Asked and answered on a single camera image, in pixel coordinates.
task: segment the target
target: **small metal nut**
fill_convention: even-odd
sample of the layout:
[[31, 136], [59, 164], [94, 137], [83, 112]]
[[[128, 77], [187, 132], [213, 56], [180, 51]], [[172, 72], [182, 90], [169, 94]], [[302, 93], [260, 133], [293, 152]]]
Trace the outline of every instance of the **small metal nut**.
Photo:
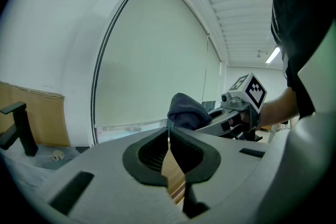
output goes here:
[[64, 153], [62, 151], [56, 150], [53, 152], [54, 161], [59, 161], [64, 158]]

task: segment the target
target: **black shirt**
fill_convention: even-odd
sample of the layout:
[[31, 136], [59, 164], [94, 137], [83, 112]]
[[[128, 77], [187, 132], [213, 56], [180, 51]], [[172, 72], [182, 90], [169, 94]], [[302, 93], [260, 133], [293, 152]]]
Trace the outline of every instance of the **black shirt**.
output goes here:
[[300, 117], [314, 112], [298, 72], [313, 55], [335, 18], [334, 0], [273, 0], [271, 31], [288, 55], [287, 85], [297, 95]]

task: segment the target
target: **roller blind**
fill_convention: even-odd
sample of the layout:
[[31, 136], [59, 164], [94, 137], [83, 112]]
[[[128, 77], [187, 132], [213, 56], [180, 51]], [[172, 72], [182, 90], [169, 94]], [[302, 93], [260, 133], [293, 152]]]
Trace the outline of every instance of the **roller blind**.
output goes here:
[[203, 97], [207, 36], [182, 0], [129, 0], [108, 40], [96, 126], [164, 119], [178, 92]]
[[202, 101], [216, 101], [218, 94], [220, 62], [210, 39], [208, 42], [206, 77]]

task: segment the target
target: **white wall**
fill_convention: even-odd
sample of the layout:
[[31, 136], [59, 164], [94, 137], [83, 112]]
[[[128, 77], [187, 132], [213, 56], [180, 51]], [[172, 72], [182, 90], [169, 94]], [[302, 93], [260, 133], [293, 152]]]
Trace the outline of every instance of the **white wall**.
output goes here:
[[98, 0], [9, 0], [0, 22], [0, 81], [62, 94], [78, 24]]
[[227, 67], [224, 89], [227, 91], [239, 77], [253, 73], [267, 90], [265, 101], [279, 97], [287, 87], [282, 71], [266, 68]]

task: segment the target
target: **black strip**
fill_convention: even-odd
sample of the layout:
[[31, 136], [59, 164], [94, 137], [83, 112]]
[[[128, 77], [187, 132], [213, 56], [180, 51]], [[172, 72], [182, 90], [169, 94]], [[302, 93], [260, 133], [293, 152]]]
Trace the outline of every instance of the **black strip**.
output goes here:
[[6, 106], [3, 109], [0, 109], [0, 113], [7, 115], [7, 114], [10, 114], [11, 112], [24, 112], [26, 108], [27, 108], [27, 104], [19, 101], [9, 106]]
[[94, 175], [91, 173], [80, 172], [57, 194], [50, 205], [62, 214], [67, 215], [93, 177]]
[[166, 127], [128, 146], [122, 155], [125, 169], [144, 185], [168, 187], [161, 175], [163, 160], [168, 151]]
[[243, 148], [239, 152], [247, 154], [247, 155], [255, 156], [255, 157], [258, 157], [258, 158], [262, 158], [265, 154], [265, 152], [250, 150], [249, 148]]

